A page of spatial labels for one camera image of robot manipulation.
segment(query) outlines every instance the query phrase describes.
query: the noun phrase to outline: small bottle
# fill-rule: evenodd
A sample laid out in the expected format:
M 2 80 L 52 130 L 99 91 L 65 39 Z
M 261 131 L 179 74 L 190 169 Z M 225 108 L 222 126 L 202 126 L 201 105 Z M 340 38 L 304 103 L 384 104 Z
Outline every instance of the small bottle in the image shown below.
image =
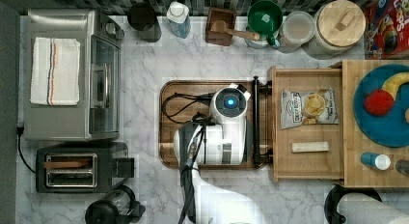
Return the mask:
M 387 170 L 391 165 L 391 160 L 385 154 L 363 153 L 361 162 L 366 166 L 379 170 Z
M 166 16 L 171 25 L 171 32 L 185 39 L 190 31 L 189 8 L 178 2 L 173 2 Z
M 395 168 L 399 173 L 405 176 L 409 176 L 409 160 L 405 159 L 398 160 L 395 165 Z

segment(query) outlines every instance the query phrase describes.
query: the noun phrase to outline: white towel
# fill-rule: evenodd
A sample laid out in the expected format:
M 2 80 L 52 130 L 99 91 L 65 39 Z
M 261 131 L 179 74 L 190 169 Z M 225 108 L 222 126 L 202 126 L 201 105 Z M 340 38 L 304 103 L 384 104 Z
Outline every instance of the white towel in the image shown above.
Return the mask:
M 78 103 L 79 47 L 80 43 L 76 39 L 36 38 L 31 76 L 32 103 Z

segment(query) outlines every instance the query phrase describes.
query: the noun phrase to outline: countertop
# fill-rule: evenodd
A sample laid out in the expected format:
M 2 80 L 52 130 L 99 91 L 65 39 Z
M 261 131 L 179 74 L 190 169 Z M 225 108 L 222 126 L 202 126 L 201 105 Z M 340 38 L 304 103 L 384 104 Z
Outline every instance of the countertop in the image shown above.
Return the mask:
M 364 59 L 363 44 L 326 61 L 308 56 L 301 48 L 283 54 L 272 48 L 253 49 L 245 41 L 233 38 L 230 47 L 205 42 L 206 17 L 191 17 L 192 30 L 183 40 L 168 29 L 166 18 L 159 17 L 162 38 L 159 42 L 141 41 L 125 16 L 112 16 L 124 29 L 121 72 L 121 117 L 118 141 L 124 141 L 135 157 L 136 177 L 126 182 L 147 210 L 139 223 L 177 223 L 183 205 L 178 170 L 164 166 L 158 155 L 159 92 L 174 79 L 246 79 L 254 75 L 265 81 L 267 70 L 277 68 L 328 67 L 340 59 Z M 246 17 L 239 17 L 236 29 L 243 30 Z M 21 53 L 27 19 L 21 19 Z M 20 61 L 20 72 L 25 70 Z M 23 90 L 23 73 L 20 74 Z M 24 114 L 19 109 L 19 120 Z M 34 166 L 35 152 L 42 142 L 23 141 L 22 148 Z M 333 185 L 319 180 L 288 180 L 273 183 L 270 166 L 252 171 L 202 171 L 202 178 L 216 186 L 242 193 L 255 200 L 269 223 L 326 223 L 323 205 Z M 409 213 L 409 195 L 403 189 L 381 192 L 389 205 Z M 85 223 L 88 205 L 103 194 L 40 194 L 35 175 L 17 159 L 16 223 Z

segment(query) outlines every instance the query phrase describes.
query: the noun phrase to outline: kettle lid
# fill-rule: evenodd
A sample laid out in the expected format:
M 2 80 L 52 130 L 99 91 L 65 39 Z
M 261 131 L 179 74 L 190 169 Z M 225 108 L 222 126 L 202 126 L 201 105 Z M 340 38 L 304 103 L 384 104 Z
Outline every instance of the kettle lid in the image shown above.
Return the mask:
M 118 209 L 109 201 L 99 200 L 90 204 L 85 213 L 87 224 L 112 224 L 117 223 Z

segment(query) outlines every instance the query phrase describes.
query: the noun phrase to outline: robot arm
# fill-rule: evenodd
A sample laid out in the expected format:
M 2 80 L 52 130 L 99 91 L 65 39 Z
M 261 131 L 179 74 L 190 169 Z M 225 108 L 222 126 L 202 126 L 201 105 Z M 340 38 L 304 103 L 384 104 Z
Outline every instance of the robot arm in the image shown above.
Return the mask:
M 198 164 L 241 164 L 249 97 L 248 93 L 239 91 L 237 87 L 225 88 L 215 94 L 210 104 L 210 117 L 215 121 L 215 125 L 203 128 L 201 125 L 188 123 L 175 133 L 174 148 L 179 162 L 185 203 L 187 200 L 191 201 L 187 195 L 191 192 L 192 185 L 194 189 L 194 202 L 188 205 L 187 212 L 193 223 L 267 223 L 261 209 L 253 200 L 203 181 L 198 168 Z M 201 145 L 198 142 L 204 133 L 207 141 Z M 197 158 L 192 160 L 192 153 L 195 151 Z M 186 164 L 192 164 L 189 177 L 184 175 Z

